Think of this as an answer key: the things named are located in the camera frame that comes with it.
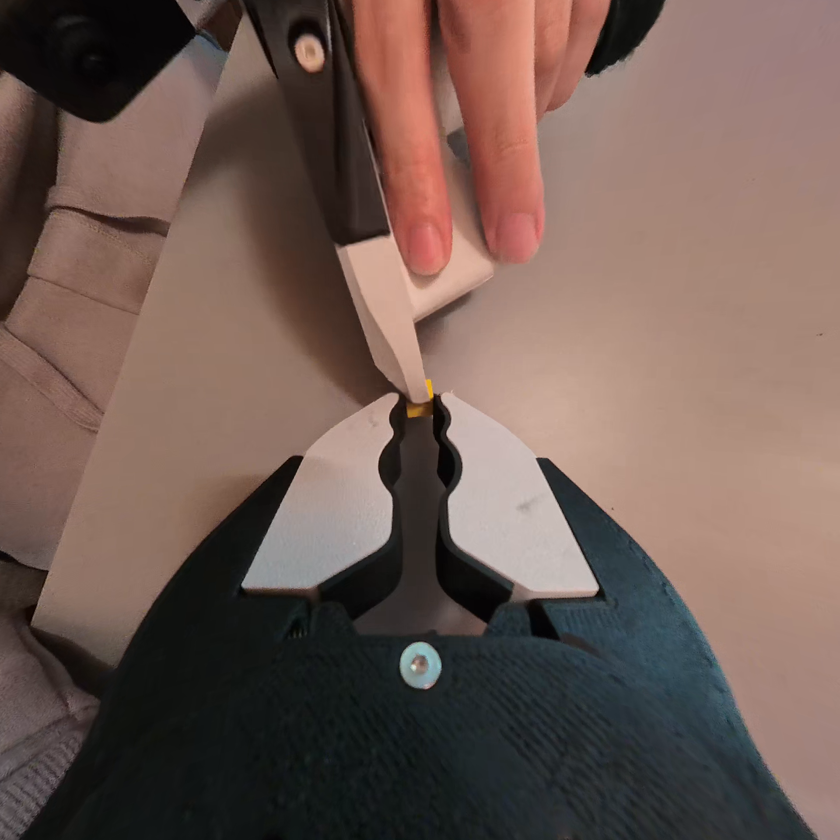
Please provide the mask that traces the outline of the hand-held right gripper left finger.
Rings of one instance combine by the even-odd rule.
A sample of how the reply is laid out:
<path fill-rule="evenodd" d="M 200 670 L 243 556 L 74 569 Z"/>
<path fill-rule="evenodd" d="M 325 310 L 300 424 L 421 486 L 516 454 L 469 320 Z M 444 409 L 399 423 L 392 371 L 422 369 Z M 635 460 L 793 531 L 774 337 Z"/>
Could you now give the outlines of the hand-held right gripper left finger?
<path fill-rule="evenodd" d="M 334 599 L 330 584 L 386 546 L 394 501 L 380 461 L 396 441 L 386 394 L 345 418 L 305 452 L 242 581 L 244 592 Z"/>

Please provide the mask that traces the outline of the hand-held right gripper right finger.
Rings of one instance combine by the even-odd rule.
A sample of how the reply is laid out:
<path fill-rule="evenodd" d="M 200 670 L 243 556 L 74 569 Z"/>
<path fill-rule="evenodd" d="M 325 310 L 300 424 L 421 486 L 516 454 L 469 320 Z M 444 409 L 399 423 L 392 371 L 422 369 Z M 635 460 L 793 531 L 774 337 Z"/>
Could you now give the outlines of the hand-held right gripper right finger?
<path fill-rule="evenodd" d="M 436 573 L 457 603 L 599 592 L 543 466 L 513 432 L 451 392 L 436 397 Z"/>

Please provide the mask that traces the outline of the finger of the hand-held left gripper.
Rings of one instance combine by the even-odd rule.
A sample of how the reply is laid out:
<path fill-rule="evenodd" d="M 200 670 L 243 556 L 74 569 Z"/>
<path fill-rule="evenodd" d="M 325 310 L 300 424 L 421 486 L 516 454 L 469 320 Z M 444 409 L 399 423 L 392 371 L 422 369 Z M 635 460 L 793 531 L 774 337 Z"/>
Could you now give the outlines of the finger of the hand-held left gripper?
<path fill-rule="evenodd" d="M 435 276 L 404 264 L 382 192 L 381 167 L 354 75 L 350 2 L 244 2 L 281 89 L 293 137 L 377 368 L 411 403 L 427 383 L 416 324 L 494 273 L 465 156 L 463 119 L 442 46 L 431 71 L 439 149 L 453 225 L 451 256 Z"/>

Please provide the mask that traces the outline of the grey desk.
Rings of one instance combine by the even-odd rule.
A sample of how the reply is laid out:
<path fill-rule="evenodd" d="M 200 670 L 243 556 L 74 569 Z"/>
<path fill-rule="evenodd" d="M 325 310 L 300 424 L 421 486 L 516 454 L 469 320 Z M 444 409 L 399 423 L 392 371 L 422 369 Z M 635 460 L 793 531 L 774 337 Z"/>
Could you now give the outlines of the grey desk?
<path fill-rule="evenodd" d="M 420 323 L 426 374 L 641 544 L 838 838 L 838 3 L 668 2 L 539 140 L 542 246 Z M 387 390 L 299 165 L 243 21 L 35 611 L 104 664 Z"/>

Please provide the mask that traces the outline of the person's left hand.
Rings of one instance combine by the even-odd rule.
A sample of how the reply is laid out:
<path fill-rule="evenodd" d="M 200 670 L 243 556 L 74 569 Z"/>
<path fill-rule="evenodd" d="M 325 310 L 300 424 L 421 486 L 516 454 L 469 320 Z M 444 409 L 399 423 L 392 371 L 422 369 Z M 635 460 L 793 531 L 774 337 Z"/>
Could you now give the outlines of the person's left hand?
<path fill-rule="evenodd" d="M 437 4 L 490 253 L 525 264 L 544 229 L 538 124 L 584 76 L 608 1 Z M 355 62 L 397 246 L 415 274 L 446 267 L 452 214 L 432 72 L 431 2 L 354 1 Z"/>

